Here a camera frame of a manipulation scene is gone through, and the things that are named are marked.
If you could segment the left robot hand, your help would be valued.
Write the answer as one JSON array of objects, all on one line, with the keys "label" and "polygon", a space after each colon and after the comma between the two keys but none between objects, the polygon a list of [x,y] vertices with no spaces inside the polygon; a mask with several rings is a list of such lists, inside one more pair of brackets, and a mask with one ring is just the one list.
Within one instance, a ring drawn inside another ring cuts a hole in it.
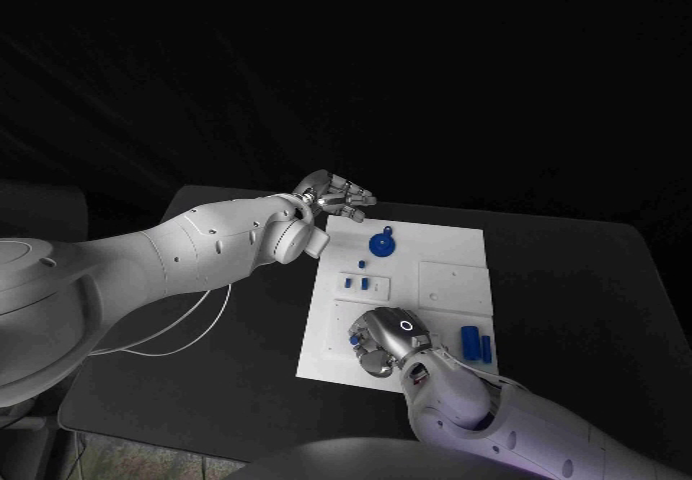
[{"label": "left robot hand", "polygon": [[325,169],[305,177],[293,195],[310,207],[315,215],[326,213],[356,223],[365,220],[361,208],[377,204],[377,197],[369,190]]}]

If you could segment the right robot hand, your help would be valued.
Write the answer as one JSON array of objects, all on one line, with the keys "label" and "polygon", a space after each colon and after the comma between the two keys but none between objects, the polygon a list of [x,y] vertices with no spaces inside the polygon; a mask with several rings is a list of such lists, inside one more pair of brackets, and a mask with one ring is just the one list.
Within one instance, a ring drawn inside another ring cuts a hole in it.
[{"label": "right robot hand", "polygon": [[375,378],[388,378],[417,353],[441,347],[439,335],[430,332],[416,313],[403,308],[368,310],[348,335],[359,365]]}]

